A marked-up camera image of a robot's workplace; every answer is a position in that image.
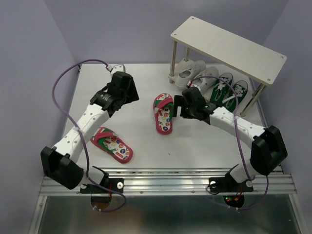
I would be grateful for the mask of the pink sandal one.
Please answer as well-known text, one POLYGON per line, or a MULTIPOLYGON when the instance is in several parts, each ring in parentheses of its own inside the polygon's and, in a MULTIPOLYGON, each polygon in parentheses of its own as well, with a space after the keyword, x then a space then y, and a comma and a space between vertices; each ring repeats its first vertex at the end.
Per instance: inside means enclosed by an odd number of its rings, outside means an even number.
POLYGON ((156 130, 162 135, 168 135, 173 130, 173 98, 168 93, 158 95, 153 102, 153 112, 156 130))

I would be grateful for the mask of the white sneaker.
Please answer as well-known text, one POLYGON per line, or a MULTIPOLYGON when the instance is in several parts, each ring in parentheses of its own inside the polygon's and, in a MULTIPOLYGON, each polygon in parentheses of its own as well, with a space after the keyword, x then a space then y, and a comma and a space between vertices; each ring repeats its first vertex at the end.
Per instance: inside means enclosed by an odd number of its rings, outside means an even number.
POLYGON ((195 78, 200 72, 206 69, 206 63, 202 60, 193 62, 192 64, 186 66, 178 74, 175 81, 175 85, 179 88, 185 88, 187 83, 195 78))

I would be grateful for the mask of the white sneaker one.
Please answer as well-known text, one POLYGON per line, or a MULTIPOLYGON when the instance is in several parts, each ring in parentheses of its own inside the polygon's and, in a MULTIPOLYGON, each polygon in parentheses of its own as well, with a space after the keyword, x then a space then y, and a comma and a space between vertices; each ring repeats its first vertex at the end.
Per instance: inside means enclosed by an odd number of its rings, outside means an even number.
POLYGON ((215 66, 206 68, 200 72, 193 80, 201 80, 200 93, 204 95, 208 88, 214 85, 216 78, 219 76, 219 71, 215 66))

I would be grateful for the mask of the green sneaker one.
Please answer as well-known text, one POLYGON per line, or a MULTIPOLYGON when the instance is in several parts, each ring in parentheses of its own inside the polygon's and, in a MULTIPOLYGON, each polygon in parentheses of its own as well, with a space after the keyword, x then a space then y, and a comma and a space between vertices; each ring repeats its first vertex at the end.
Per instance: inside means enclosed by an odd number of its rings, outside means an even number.
POLYGON ((221 104, 226 93, 229 91, 229 85, 233 82, 233 75, 232 73, 223 73, 220 75, 220 78, 223 79, 225 82, 217 80, 214 84, 214 88, 210 97, 210 102, 221 104))
POLYGON ((229 111, 233 112, 236 109, 236 104, 238 105, 243 101, 247 92, 248 84, 244 80, 239 80, 233 85, 234 92, 229 91, 226 98, 222 101, 223 106, 229 111))

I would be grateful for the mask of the pink sandal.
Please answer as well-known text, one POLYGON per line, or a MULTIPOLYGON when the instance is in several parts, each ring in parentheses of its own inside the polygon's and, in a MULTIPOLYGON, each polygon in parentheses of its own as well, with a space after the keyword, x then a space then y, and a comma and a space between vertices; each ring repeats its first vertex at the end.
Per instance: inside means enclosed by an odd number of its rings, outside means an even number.
POLYGON ((100 127, 90 141, 121 164, 129 163, 133 158, 132 148, 108 128, 100 127))

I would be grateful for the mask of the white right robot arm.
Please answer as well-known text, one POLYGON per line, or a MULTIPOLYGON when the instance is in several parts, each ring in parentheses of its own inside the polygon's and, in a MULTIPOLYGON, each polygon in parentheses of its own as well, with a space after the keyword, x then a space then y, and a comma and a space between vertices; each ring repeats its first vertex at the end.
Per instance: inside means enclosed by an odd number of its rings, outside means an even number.
POLYGON ((280 130, 265 128, 235 116, 225 107, 207 102, 191 87, 174 97, 173 116, 197 119, 235 136, 251 150, 250 159, 232 167, 223 177, 211 177, 207 189, 212 194, 252 192, 251 179, 268 176, 288 155, 280 130))

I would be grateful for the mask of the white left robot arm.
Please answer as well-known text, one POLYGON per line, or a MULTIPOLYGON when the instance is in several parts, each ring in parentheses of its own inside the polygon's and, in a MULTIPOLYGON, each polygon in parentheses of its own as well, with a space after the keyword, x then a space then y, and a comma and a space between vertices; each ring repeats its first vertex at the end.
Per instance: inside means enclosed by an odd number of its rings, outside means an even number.
POLYGON ((123 105, 139 99, 133 77, 125 72, 113 73, 111 82, 97 91, 73 128, 53 147, 40 153, 45 176, 72 190, 87 177, 86 169, 77 165, 79 156, 96 130, 123 105))

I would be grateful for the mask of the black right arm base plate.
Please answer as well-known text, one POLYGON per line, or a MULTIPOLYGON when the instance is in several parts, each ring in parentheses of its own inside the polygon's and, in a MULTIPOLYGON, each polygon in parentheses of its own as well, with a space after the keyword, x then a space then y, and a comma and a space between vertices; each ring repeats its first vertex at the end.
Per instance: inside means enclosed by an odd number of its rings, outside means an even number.
POLYGON ((206 191, 212 194, 218 193, 236 193, 236 192, 253 192, 253 185, 247 185, 247 180, 237 183, 229 177, 211 177, 206 187, 206 191))

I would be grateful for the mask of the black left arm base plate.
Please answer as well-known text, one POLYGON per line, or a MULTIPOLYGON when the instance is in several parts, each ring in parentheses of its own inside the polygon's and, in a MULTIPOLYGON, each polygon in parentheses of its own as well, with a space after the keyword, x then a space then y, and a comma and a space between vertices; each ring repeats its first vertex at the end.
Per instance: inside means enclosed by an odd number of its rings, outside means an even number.
POLYGON ((95 184, 82 184, 80 186, 80 194, 96 195, 108 193, 123 193, 124 179, 121 177, 105 179, 100 186, 95 184))

